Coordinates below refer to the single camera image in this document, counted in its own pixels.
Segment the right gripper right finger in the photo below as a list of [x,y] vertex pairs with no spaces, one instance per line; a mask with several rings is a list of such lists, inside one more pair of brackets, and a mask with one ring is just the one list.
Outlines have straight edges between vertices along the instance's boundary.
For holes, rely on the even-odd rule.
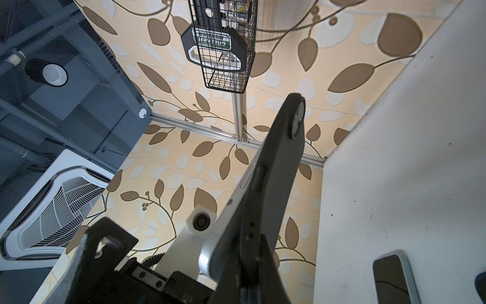
[[261,236],[256,269],[246,271],[234,245],[214,291],[215,303],[290,303],[265,235]]

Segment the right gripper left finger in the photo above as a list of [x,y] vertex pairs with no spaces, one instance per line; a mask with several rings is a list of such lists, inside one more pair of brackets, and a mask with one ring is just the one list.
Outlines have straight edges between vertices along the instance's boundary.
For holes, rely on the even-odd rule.
[[67,271],[44,303],[87,303],[92,288],[114,273],[138,239],[104,217],[86,230]]

